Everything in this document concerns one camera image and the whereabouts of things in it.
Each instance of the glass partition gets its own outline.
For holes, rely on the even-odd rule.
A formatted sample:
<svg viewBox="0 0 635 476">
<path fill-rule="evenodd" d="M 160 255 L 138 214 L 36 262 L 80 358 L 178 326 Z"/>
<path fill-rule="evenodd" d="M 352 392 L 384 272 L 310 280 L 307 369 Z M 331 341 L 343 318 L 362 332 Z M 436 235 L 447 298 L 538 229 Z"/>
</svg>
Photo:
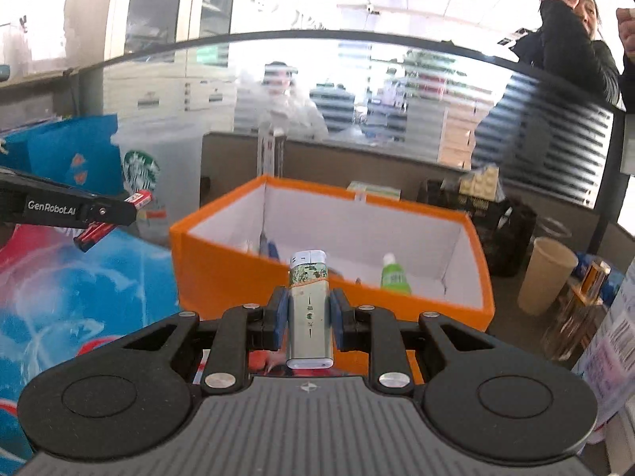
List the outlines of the glass partition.
<svg viewBox="0 0 635 476">
<path fill-rule="evenodd" d="M 449 44 L 334 34 L 341 38 L 198 40 L 187 55 L 177 52 L 185 77 L 161 65 L 148 71 L 135 58 L 103 68 L 88 100 L 101 96 L 93 111 L 120 120 L 177 115 L 210 132 L 246 135 L 267 122 L 290 139 L 459 170 L 496 163 L 507 181 L 595 205 L 613 123 L 608 105 L 539 70 L 521 73 L 513 62 Z"/>
</svg>

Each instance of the translucent plastic cup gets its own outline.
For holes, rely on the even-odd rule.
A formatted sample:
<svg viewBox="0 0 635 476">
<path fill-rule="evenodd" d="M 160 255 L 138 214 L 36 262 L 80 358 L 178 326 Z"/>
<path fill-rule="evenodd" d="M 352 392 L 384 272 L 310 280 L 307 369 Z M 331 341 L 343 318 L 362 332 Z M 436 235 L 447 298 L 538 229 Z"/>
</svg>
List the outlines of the translucent plastic cup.
<svg viewBox="0 0 635 476">
<path fill-rule="evenodd" d="M 124 120 L 110 139 L 119 146 L 125 189 L 154 197 L 137 216 L 143 239 L 165 240 L 170 225 L 199 208 L 203 134 L 200 123 L 169 117 Z"/>
<path fill-rule="evenodd" d="M 547 311 L 577 264 L 576 255 L 562 243 L 545 236 L 536 238 L 518 306 L 529 315 Z"/>
</svg>

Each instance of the paper cup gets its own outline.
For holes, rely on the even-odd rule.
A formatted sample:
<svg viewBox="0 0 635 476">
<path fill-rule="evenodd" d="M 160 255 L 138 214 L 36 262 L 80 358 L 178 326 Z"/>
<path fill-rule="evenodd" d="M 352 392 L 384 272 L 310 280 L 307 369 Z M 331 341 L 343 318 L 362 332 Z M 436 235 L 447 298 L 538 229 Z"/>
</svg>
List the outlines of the paper cup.
<svg viewBox="0 0 635 476">
<path fill-rule="evenodd" d="M 547 237 L 536 238 L 518 294 L 518 306 L 529 315 L 547 311 L 577 265 L 576 255 L 562 243 Z"/>
</svg>

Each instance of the barcode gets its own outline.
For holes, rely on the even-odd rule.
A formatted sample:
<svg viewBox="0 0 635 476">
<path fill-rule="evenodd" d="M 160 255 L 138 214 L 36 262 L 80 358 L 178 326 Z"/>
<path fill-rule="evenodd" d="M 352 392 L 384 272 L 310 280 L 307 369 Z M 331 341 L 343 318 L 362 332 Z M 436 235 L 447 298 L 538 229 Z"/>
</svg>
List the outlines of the barcode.
<svg viewBox="0 0 635 476">
<path fill-rule="evenodd" d="M 630 321 L 623 320 L 611 333 L 611 345 L 620 359 L 622 367 L 630 372 L 635 365 L 635 332 Z"/>
</svg>

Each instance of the lighter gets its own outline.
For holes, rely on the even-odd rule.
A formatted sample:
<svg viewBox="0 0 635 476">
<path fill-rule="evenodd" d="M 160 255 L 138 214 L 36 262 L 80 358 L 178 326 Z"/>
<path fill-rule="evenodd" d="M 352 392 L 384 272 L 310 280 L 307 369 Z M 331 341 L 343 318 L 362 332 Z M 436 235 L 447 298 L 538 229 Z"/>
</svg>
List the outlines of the lighter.
<svg viewBox="0 0 635 476">
<path fill-rule="evenodd" d="M 328 270 L 323 251 L 293 254 L 289 273 L 289 341 L 291 369 L 327 369 L 333 365 Z"/>
</svg>

